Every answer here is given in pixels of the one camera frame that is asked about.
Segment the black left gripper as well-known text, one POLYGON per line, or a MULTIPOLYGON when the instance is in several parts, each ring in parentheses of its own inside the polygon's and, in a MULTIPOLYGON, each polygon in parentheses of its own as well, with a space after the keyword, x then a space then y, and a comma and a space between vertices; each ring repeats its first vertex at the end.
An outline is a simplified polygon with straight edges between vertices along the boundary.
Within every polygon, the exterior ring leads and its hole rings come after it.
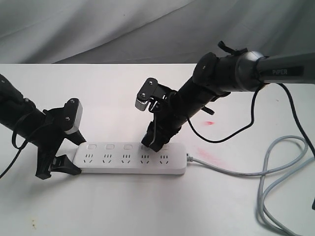
POLYGON ((77 146, 86 142, 80 130, 65 135, 62 128, 63 118, 63 108, 44 110, 42 113, 40 125, 35 133, 35 145, 37 146, 35 176, 40 179, 50 178, 51 172, 69 175, 81 174, 81 169, 74 165, 67 155, 56 156, 65 136, 77 146))

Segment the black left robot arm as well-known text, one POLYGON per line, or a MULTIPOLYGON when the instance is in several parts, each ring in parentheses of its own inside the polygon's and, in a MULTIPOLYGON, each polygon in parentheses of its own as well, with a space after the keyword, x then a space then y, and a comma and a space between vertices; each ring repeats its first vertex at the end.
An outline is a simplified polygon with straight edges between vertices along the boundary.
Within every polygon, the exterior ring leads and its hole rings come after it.
POLYGON ((4 77, 0 77, 0 122, 12 130, 11 143, 21 152, 28 143, 37 147, 36 177, 48 179, 52 172, 81 174, 67 155, 57 156, 64 139, 75 145, 86 140, 79 130, 83 107, 69 99, 63 107, 40 111, 4 77))

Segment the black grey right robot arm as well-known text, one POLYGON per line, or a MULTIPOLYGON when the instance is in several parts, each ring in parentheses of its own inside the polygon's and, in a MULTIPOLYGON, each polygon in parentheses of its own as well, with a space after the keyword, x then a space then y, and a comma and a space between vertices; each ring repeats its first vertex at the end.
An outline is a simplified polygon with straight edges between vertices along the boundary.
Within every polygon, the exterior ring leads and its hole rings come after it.
POLYGON ((169 143, 184 123, 199 111, 213 115, 207 104, 232 92, 258 92, 268 84, 313 84, 315 55, 264 56, 246 48, 234 50, 223 42, 218 46, 225 57, 205 54, 196 64, 192 76, 179 90, 148 78, 137 94, 135 106, 149 110, 150 122, 141 143, 159 151, 169 143))

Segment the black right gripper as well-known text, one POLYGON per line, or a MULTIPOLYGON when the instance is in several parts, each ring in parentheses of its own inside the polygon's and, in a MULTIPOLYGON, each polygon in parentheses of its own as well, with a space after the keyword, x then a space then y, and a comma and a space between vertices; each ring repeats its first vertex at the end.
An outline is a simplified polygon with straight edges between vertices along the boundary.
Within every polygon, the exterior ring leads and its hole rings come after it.
POLYGON ((150 100, 149 112, 154 115, 154 119, 150 122, 141 143, 155 152, 169 143, 170 139, 181 129, 182 125, 179 125, 178 122, 184 116, 180 116, 175 108, 177 93, 177 91, 171 90, 162 98, 151 98, 150 100))

